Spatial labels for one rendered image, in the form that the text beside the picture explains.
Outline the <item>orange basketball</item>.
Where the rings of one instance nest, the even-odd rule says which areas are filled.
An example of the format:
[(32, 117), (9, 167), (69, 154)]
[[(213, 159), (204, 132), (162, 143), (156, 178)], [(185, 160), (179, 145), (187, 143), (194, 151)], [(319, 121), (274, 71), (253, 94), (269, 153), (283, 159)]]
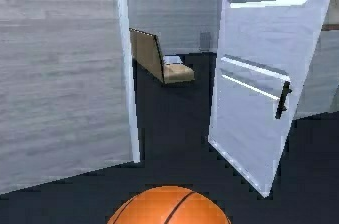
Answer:
[(170, 185), (143, 191), (125, 201), (106, 224), (232, 224), (206, 196)]

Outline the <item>white room door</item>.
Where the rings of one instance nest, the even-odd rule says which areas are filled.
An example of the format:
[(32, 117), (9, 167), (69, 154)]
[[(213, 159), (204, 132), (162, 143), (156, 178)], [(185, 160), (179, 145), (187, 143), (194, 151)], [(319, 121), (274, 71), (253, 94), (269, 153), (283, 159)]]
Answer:
[[(222, 0), (208, 142), (264, 198), (330, 0)], [(292, 92), (275, 118), (285, 81)]]

